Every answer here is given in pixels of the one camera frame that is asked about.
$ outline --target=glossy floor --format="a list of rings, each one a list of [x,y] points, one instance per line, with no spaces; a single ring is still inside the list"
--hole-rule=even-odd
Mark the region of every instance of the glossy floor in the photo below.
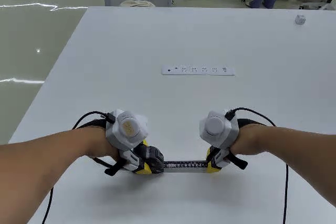
[[[104,0],[0,0],[0,143],[9,141],[86,8],[101,5]],[[174,0],[174,6],[246,8],[240,0]]]

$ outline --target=black clip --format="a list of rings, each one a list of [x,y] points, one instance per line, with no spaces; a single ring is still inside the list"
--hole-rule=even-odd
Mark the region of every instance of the black clip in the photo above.
[[[124,167],[124,165],[127,163],[126,159],[119,159],[114,165],[112,165],[111,168],[107,168],[105,170],[105,174],[110,175],[110,176],[114,176],[117,171],[119,171],[121,168]]]
[[[242,160],[242,159],[236,157],[235,155],[232,154],[232,152],[229,152],[229,154],[226,156],[226,158],[242,170],[244,170],[246,168],[246,166],[248,165],[248,163],[245,160]]]

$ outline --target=wrist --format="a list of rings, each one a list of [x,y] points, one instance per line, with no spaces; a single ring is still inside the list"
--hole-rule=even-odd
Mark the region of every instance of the wrist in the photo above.
[[[258,142],[263,152],[271,152],[271,141],[277,127],[263,126],[258,134]]]
[[[79,142],[81,145],[81,156],[93,156],[97,145],[107,142],[105,138],[105,129],[97,126],[88,126],[75,129],[79,134]]]

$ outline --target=hand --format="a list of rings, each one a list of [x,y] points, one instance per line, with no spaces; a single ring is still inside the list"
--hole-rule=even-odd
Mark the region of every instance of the hand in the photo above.
[[[77,130],[85,132],[86,136],[88,136],[85,155],[92,158],[111,156],[114,160],[118,160],[119,151],[107,141],[105,129],[97,126],[89,126]]]
[[[267,126],[248,124],[239,129],[239,135],[230,150],[233,154],[256,155],[265,151],[262,136]]]

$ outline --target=yellow label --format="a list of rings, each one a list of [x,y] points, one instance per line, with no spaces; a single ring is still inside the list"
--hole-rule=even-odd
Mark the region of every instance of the yellow label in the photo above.
[[[130,122],[124,122],[122,124],[122,128],[124,129],[127,136],[132,136],[134,134],[134,129]]]

